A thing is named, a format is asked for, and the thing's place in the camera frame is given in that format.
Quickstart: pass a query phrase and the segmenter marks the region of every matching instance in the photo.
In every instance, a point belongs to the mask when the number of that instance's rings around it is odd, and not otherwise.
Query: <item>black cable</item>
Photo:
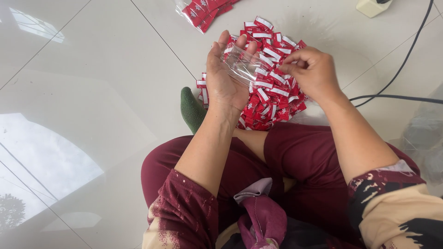
[[[386,88],[388,88],[388,86],[397,78],[397,76],[398,76],[398,74],[400,73],[400,71],[403,69],[403,66],[406,64],[406,62],[407,62],[407,60],[408,60],[408,58],[409,58],[409,55],[411,54],[411,52],[412,52],[412,49],[414,48],[414,46],[415,46],[415,43],[417,42],[417,39],[418,39],[418,36],[420,35],[420,32],[421,32],[421,30],[423,29],[423,27],[424,27],[424,24],[426,23],[426,20],[427,20],[427,17],[429,16],[429,13],[431,12],[431,8],[432,8],[432,4],[434,3],[434,0],[430,0],[429,1],[429,7],[427,8],[427,12],[426,12],[426,15],[424,16],[424,19],[423,19],[423,22],[422,22],[422,24],[421,24],[421,26],[420,26],[420,28],[418,29],[418,31],[417,31],[417,35],[416,35],[416,37],[415,37],[415,39],[414,39],[414,42],[412,43],[412,46],[411,46],[411,48],[409,49],[409,52],[408,52],[408,54],[406,55],[406,58],[404,59],[404,61],[403,61],[403,64],[401,65],[401,67],[400,67],[400,69],[397,71],[397,73],[395,74],[395,76],[394,76],[394,78],[392,78],[392,80],[380,91],[380,92],[378,92],[377,94],[375,94],[375,95],[366,95],[366,96],[371,96],[370,97],[370,99],[368,99],[368,100],[366,100],[365,102],[363,102],[363,103],[361,103],[361,104],[358,104],[358,105],[356,105],[355,107],[359,107],[359,106],[362,106],[362,105],[364,105],[364,104],[366,104],[366,103],[368,103],[369,101],[371,101],[371,100],[373,100],[377,95],[379,95],[379,94],[381,94]],[[359,98],[363,98],[364,96],[359,96],[359,97],[355,97],[355,98],[352,98],[351,99],[351,101],[352,100],[355,100],[355,99],[359,99]]]
[[[429,103],[435,103],[435,104],[442,104],[443,105],[443,100],[441,100],[441,99],[422,98],[422,97],[410,97],[410,96],[391,95],[391,94],[364,95],[364,96],[359,96],[359,97],[351,98],[350,101],[353,101],[353,100],[356,100],[356,99],[361,99],[361,98],[371,98],[371,99],[373,99],[375,97],[397,98],[397,99],[422,101],[422,102],[429,102]]]

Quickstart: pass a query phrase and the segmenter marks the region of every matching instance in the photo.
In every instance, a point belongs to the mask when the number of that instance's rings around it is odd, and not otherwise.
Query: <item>green sock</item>
[[[182,89],[180,110],[183,120],[191,129],[192,134],[195,135],[200,125],[202,125],[207,111],[197,102],[189,87]]]

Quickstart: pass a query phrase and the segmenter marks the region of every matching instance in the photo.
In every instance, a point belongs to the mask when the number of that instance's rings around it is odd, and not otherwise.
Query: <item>shirt sleeve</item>
[[[171,170],[149,208],[143,249],[212,249],[218,236],[218,203],[202,186]]]
[[[443,245],[443,200],[405,161],[351,180],[349,218],[371,249],[430,249]]]

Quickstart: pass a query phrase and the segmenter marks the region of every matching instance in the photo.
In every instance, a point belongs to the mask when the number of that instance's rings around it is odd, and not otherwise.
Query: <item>left hand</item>
[[[226,65],[221,61],[222,50],[225,49],[229,40],[229,31],[223,31],[220,39],[213,42],[212,49],[206,62],[206,85],[210,98],[210,110],[224,112],[240,116],[240,112],[246,106],[249,98],[249,88],[243,83],[230,77],[226,71]],[[235,45],[243,49],[247,37],[242,35]],[[250,54],[257,51],[257,44],[251,42],[246,50]]]

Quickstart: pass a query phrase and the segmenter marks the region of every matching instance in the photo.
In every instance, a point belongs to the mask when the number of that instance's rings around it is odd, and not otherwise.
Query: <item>glossy floor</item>
[[[190,135],[180,90],[194,86],[221,31],[237,34],[260,15],[332,54],[340,86],[355,97],[377,92],[395,74],[427,6],[393,1],[369,19],[354,0],[242,0],[202,35],[173,1],[1,1],[0,200],[15,205],[18,217],[0,224],[0,245],[139,247],[148,226],[141,163],[157,145]],[[441,12],[436,0],[386,93],[425,97],[442,83]],[[418,104],[375,99],[360,111],[393,141]]]

